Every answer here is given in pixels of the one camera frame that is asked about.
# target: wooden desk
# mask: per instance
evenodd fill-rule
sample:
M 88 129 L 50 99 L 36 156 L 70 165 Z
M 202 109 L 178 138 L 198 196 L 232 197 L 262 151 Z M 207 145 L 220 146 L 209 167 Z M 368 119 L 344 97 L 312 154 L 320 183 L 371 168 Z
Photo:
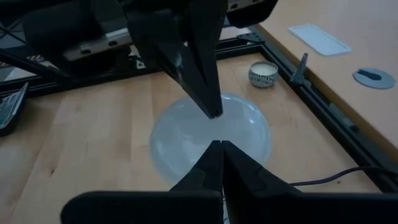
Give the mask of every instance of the wooden desk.
M 259 54 L 218 62 L 222 91 L 252 100 L 272 130 L 265 167 L 287 182 L 328 177 L 355 162 L 279 79 L 254 88 L 249 66 Z M 57 223 L 62 206 L 91 190 L 168 190 L 155 170 L 149 135 L 185 92 L 166 74 L 105 83 L 29 99 L 16 133 L 0 139 L 0 223 Z M 312 192 L 379 192 L 357 172 Z
M 398 80 L 398 1 L 279 0 L 260 30 L 298 64 L 308 52 L 307 77 L 354 123 L 398 162 L 398 86 L 375 90 L 353 79 L 358 68 L 384 70 Z M 324 57 L 288 28 L 315 24 L 352 47 Z

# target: black metal stand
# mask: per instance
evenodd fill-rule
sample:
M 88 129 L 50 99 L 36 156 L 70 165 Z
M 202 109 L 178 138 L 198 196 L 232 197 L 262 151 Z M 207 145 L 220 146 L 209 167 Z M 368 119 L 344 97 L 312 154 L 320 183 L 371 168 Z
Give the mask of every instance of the black metal stand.
M 247 54 L 260 53 L 262 56 L 279 67 L 279 75 L 298 94 L 302 101 L 311 109 L 314 115 L 323 123 L 333 137 L 343 146 L 347 153 L 359 166 L 375 166 L 398 172 L 398 165 L 374 144 L 370 144 L 358 128 L 348 125 L 336 113 L 335 107 L 312 84 L 303 73 L 308 55 L 304 55 L 302 65 L 296 68 L 280 51 L 267 41 L 255 28 L 250 28 L 251 34 L 239 35 L 236 38 L 221 40 L 215 50 L 217 60 L 237 57 Z M 0 83 L 0 97 L 19 91 L 26 82 L 30 87 L 28 97 L 43 96 L 65 90 L 72 90 L 84 86 L 132 78 L 159 72 L 159 68 L 137 66 L 142 64 L 140 58 L 129 60 L 131 70 L 126 73 L 104 73 L 100 76 L 88 77 L 78 82 L 68 82 L 62 85 L 55 77 L 62 76 L 54 68 L 39 65 L 36 62 L 17 58 L 0 51 L 0 61 L 15 65 L 24 70 L 37 74 L 36 77 L 21 78 Z M 383 192 L 398 192 L 398 180 L 384 174 L 366 173 L 369 178 Z

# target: white candle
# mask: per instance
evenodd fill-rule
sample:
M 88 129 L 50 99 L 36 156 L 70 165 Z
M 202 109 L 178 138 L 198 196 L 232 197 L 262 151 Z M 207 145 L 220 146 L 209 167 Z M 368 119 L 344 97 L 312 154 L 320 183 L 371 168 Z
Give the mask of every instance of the white candle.
M 264 76 L 269 76 L 277 73 L 277 69 L 272 66 L 268 65 L 266 63 L 259 63 L 257 65 L 254 65 L 251 67 L 252 72 L 258 75 L 264 75 Z

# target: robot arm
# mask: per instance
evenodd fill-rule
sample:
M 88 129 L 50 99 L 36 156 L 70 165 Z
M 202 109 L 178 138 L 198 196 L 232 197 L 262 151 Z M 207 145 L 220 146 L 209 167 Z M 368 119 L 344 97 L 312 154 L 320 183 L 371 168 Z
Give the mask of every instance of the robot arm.
M 28 14 L 26 41 L 75 78 L 120 67 L 135 45 L 146 65 L 172 77 L 209 117 L 222 114 L 215 48 L 227 16 L 246 27 L 277 0 L 77 0 Z

